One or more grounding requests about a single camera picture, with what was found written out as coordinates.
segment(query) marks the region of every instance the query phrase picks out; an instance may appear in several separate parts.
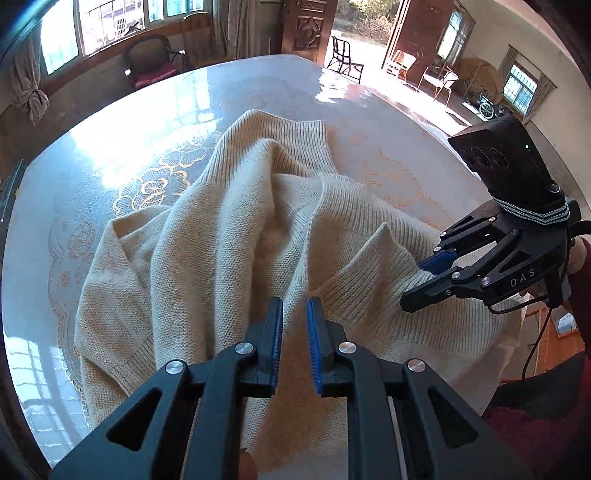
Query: silver bolt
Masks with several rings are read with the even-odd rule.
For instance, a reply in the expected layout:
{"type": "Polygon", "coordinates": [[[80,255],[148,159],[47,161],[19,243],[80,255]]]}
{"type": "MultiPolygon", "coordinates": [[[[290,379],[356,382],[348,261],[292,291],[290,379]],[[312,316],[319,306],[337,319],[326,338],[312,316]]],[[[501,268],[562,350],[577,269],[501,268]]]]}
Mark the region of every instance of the silver bolt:
{"type": "Polygon", "coordinates": [[[182,362],[179,362],[178,360],[173,360],[171,362],[168,362],[166,364],[166,371],[171,374],[178,374],[180,372],[183,371],[184,365],[182,362]]]}
{"type": "Polygon", "coordinates": [[[236,345],[236,348],[234,350],[236,351],[236,353],[239,353],[241,355],[247,355],[251,353],[254,349],[255,348],[252,346],[251,343],[242,342],[236,345]]]}
{"type": "Polygon", "coordinates": [[[339,352],[341,353],[355,353],[357,351],[357,345],[353,342],[343,342],[339,345],[339,352]]]}
{"type": "Polygon", "coordinates": [[[408,369],[412,370],[413,372],[424,372],[425,371],[425,362],[419,360],[418,358],[413,358],[412,360],[408,361],[408,369]]]}

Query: person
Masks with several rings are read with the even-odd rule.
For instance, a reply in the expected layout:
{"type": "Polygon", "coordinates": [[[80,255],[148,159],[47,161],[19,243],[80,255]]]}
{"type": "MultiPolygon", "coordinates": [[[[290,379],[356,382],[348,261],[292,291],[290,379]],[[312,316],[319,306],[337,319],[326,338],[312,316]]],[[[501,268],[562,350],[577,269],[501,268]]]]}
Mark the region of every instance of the person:
{"type": "Polygon", "coordinates": [[[591,478],[591,245],[577,237],[567,266],[571,295],[563,306],[586,351],[552,370],[500,386],[482,418],[534,478],[591,478]]]}

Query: carved wooden door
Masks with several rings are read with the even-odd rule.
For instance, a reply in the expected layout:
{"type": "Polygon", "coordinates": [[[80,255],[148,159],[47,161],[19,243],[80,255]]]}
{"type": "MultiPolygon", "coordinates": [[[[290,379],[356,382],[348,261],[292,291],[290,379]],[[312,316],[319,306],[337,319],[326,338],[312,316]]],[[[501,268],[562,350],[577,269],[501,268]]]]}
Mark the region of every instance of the carved wooden door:
{"type": "Polygon", "coordinates": [[[281,53],[324,65],[338,0],[285,0],[281,53]]]}
{"type": "Polygon", "coordinates": [[[415,56],[417,60],[406,79],[408,83],[417,85],[425,69],[435,60],[439,41],[452,12],[453,0],[402,0],[384,62],[392,59],[397,50],[415,56]]]}

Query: table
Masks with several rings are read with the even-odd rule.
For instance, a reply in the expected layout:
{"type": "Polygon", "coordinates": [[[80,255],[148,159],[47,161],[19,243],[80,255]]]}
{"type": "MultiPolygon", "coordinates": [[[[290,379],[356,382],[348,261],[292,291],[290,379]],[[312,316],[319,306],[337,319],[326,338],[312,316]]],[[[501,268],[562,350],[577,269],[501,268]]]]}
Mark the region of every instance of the table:
{"type": "Polygon", "coordinates": [[[199,177],[217,139],[249,109],[323,119],[339,173],[437,229],[490,198],[441,132],[297,56],[195,70],[87,118],[27,168],[4,255],[8,362],[50,465],[90,430],[74,324],[105,223],[173,204],[199,177]]]}

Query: sweater sleeve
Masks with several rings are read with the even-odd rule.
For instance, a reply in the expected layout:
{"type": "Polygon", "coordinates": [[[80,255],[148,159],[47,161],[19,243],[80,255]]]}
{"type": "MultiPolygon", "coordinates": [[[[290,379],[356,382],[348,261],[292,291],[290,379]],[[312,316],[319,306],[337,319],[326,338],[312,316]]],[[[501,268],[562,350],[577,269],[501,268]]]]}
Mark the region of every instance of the sweater sleeve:
{"type": "Polygon", "coordinates": [[[583,239],[587,249],[587,258],[583,268],[574,275],[569,276],[570,284],[570,306],[573,316],[579,327],[579,332],[583,341],[587,357],[591,359],[591,296],[589,289],[591,287],[591,245],[583,239]]]}

